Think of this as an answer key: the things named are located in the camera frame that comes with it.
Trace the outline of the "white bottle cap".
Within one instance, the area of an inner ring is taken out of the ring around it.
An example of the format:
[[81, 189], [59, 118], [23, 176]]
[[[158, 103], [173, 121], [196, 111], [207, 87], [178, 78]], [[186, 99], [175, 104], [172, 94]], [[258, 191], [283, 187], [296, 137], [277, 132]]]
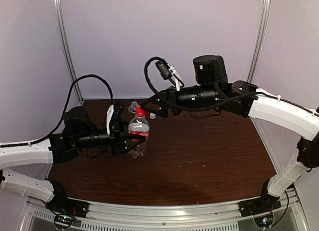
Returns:
[[152, 119], [152, 120], [156, 119], [156, 114], [150, 113], [150, 119]]

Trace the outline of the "red cola bottle cap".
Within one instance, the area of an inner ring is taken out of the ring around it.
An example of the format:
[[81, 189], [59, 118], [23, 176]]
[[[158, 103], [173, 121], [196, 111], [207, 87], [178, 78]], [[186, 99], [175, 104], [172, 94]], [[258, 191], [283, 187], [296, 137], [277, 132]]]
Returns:
[[135, 115], [137, 117], [145, 117], [147, 115], [147, 112], [143, 110], [140, 105], [138, 105], [135, 109]]

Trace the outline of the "small cola bottle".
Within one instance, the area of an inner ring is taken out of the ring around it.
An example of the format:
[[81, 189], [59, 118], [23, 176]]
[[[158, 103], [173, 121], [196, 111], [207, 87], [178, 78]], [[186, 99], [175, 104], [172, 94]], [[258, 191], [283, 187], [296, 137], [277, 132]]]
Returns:
[[[135, 116], [130, 122], [128, 126], [129, 133], [131, 134], [139, 134], [146, 136], [146, 148], [149, 140], [150, 133], [150, 125], [145, 117], [137, 117]], [[131, 154], [133, 158], [137, 158], [138, 156], [143, 156], [144, 154]]]

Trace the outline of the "large clear plastic bottle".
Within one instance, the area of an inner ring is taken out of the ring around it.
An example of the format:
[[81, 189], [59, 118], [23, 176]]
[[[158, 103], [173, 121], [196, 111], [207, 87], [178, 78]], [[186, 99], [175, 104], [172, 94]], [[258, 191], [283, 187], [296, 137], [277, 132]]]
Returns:
[[137, 101], [132, 101], [130, 106], [128, 107], [128, 115], [130, 117], [134, 117], [135, 116], [135, 111], [136, 111], [136, 107], [138, 106]]

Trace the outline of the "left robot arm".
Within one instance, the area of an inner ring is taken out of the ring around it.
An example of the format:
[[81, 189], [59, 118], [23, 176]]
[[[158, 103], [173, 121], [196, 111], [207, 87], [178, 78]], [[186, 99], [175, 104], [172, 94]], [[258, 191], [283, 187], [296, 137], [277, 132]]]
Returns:
[[79, 156], [79, 152], [110, 147], [114, 155], [126, 154], [147, 140], [146, 135], [126, 132], [128, 123], [121, 120], [123, 106], [111, 105], [106, 126], [98, 128], [85, 107], [77, 106], [64, 113], [62, 133], [51, 134], [38, 141], [2, 143], [0, 145], [0, 188], [45, 202], [48, 208], [67, 213], [73, 208], [63, 185], [14, 174], [13, 166], [30, 164], [63, 164]]

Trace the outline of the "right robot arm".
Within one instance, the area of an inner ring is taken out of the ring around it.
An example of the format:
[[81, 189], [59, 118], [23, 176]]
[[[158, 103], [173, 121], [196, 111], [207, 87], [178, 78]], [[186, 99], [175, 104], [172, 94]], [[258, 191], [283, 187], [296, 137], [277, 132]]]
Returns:
[[142, 103], [143, 110], [166, 118], [182, 111], [227, 111], [241, 117], [265, 120], [300, 135], [298, 155], [267, 180], [258, 198], [239, 203], [243, 214], [267, 212], [276, 207], [280, 196], [307, 170], [319, 165], [319, 112], [305, 108], [280, 95], [273, 95], [246, 82], [228, 82], [224, 60], [219, 55], [202, 55], [193, 60], [197, 85], [185, 87], [175, 68], [163, 58], [153, 57], [165, 80], [175, 78], [175, 86], [158, 91], [150, 77], [146, 82], [153, 96]]

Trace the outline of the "aluminium front frame rail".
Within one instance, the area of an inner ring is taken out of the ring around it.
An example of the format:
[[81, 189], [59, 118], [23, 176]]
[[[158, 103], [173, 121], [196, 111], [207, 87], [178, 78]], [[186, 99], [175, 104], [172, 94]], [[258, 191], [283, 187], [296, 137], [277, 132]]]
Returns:
[[272, 217], [272, 231], [307, 231], [309, 225], [295, 188], [280, 198], [272, 212], [242, 216], [239, 201], [186, 206], [127, 206], [89, 202], [86, 216], [68, 231], [261, 231]]

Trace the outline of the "left rear frame post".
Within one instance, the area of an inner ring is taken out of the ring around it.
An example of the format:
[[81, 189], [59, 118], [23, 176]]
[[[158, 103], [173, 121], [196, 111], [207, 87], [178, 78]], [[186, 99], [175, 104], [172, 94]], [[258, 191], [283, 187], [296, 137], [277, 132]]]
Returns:
[[59, 30], [59, 35], [60, 35], [60, 40], [61, 40], [61, 45], [62, 45], [62, 51], [63, 51], [64, 58], [66, 61], [66, 66], [67, 66], [67, 70], [68, 70], [70, 79], [73, 82], [77, 79], [77, 76], [76, 76], [76, 73], [74, 70], [74, 65], [73, 65], [71, 52], [70, 52], [70, 48], [69, 48], [69, 44], [68, 44], [61, 0], [53, 0], [53, 6], [55, 9], [58, 30]]

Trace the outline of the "frame post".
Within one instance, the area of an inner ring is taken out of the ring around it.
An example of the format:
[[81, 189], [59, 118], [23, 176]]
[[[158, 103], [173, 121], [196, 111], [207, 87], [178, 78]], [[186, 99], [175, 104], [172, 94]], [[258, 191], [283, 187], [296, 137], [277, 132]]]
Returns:
[[76, 73], [74, 70], [74, 65], [73, 65], [71, 52], [70, 52], [70, 48], [69, 48], [69, 44], [68, 44], [61, 0], [53, 0], [53, 6], [55, 9], [58, 30], [59, 30], [59, 35], [60, 35], [60, 40], [61, 40], [61, 45], [62, 45], [62, 51], [63, 51], [64, 58], [66, 61], [66, 66], [67, 66], [67, 70], [68, 70], [70, 79], [73, 82], [77, 79], [77, 76], [76, 76]]
[[267, 25], [269, 21], [271, 2], [272, 0], [262, 0], [261, 15], [260, 15], [260, 22], [259, 22], [259, 27], [257, 32], [257, 38], [255, 42], [251, 64], [250, 64], [250, 69], [247, 76], [247, 82], [249, 83], [252, 83], [257, 70], [258, 61], [262, 51], [262, 45], [263, 45], [263, 41], [264, 41], [264, 37], [266, 34]]

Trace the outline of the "right rear frame post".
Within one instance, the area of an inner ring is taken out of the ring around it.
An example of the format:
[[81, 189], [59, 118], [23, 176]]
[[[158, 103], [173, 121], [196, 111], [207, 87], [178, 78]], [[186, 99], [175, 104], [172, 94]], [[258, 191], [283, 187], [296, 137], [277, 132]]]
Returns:
[[262, 45], [263, 45], [263, 41], [264, 41], [264, 37], [266, 34], [267, 25], [269, 21], [271, 2], [272, 0], [262, 0], [261, 15], [260, 15], [260, 22], [259, 22], [259, 27], [257, 32], [257, 38], [255, 42], [251, 64], [250, 64], [250, 69], [247, 76], [247, 82], [249, 83], [252, 83], [257, 70], [258, 61], [262, 51]]

